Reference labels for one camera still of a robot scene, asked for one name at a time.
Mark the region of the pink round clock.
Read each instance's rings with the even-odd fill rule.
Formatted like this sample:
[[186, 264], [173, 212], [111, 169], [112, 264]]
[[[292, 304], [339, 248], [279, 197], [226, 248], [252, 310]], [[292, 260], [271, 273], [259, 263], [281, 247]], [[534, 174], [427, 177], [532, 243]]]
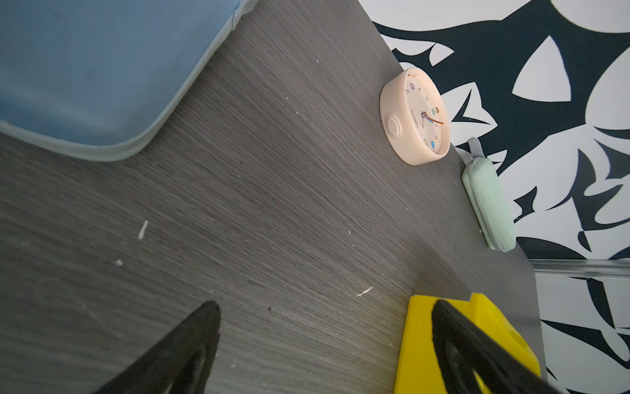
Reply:
[[429, 164], [448, 154], [450, 119], [436, 85], [422, 69], [410, 67], [388, 82], [379, 111], [390, 146], [405, 163]]

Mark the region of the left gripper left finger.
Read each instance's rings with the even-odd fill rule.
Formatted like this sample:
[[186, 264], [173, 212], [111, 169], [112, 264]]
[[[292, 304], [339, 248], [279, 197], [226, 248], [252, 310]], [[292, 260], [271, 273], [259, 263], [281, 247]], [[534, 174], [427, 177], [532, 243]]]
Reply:
[[221, 310], [206, 301], [98, 393], [204, 393], [220, 339]]

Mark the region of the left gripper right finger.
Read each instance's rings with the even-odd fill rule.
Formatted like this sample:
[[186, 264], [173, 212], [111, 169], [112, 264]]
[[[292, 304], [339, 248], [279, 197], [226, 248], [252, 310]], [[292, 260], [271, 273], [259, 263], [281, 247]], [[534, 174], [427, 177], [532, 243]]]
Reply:
[[446, 300], [431, 312], [432, 342], [449, 393], [556, 393]]

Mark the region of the green pencil case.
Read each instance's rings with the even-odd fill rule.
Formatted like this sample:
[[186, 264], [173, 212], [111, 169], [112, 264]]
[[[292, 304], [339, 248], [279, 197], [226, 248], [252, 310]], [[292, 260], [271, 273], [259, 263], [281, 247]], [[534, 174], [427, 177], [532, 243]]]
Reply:
[[479, 139], [472, 138], [468, 144], [472, 160], [462, 174], [464, 190], [488, 247], [510, 252], [516, 246], [516, 230], [508, 200]]

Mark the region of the yellow plastic bin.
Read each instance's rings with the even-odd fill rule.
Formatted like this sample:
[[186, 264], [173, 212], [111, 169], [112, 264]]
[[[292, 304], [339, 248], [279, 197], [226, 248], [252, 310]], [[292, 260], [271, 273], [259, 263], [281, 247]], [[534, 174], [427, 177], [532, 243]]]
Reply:
[[[438, 297], [414, 295], [409, 300], [400, 348], [395, 393], [445, 393], [432, 341], [431, 312]], [[536, 376], [541, 375], [533, 350], [499, 308], [485, 295], [448, 302]]]

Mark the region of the blue pencil case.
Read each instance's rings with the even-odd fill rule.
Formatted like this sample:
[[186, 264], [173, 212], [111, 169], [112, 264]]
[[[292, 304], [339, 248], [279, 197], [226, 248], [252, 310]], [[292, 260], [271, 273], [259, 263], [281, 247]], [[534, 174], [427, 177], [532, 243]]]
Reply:
[[139, 153], [252, 1], [4, 1], [1, 132], [78, 159]]

